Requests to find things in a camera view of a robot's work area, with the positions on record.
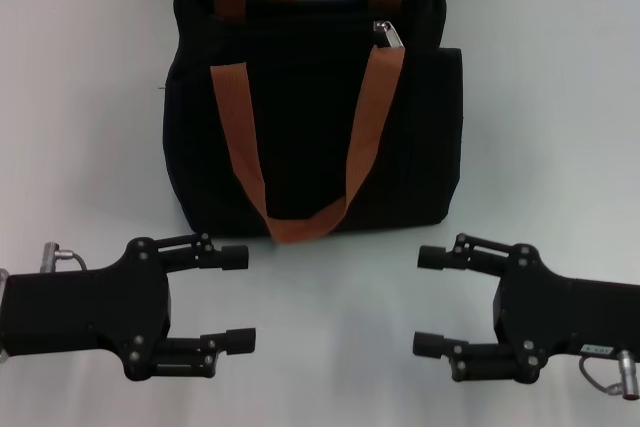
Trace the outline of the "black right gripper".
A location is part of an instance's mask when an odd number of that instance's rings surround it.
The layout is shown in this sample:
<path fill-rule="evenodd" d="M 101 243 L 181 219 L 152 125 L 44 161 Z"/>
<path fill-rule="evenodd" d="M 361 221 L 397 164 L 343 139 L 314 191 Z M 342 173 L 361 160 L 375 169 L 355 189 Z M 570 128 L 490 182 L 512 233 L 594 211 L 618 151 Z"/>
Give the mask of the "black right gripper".
<path fill-rule="evenodd" d="M 494 297 L 499 344 L 473 344 L 416 332 L 413 354 L 448 359 L 454 382 L 515 380 L 531 384 L 554 355 L 617 361 L 622 382 L 636 381 L 639 287 L 561 276 L 531 245 L 507 245 L 464 233 L 454 246 L 423 245 L 417 267 L 470 270 L 500 278 Z"/>

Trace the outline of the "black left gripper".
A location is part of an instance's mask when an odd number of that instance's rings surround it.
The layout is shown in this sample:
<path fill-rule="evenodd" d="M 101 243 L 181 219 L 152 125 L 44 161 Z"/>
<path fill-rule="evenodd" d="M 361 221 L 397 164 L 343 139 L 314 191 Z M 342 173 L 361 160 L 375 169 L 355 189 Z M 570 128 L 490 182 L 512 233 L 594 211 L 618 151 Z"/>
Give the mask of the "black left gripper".
<path fill-rule="evenodd" d="M 196 233 L 134 239 L 101 269 L 11 275 L 1 302 L 1 351 L 15 357 L 102 349 L 121 360 L 131 380 L 212 378 L 220 353 L 255 351 L 256 329 L 165 339 L 166 272 L 248 266 L 246 245 L 217 249 L 210 234 Z"/>

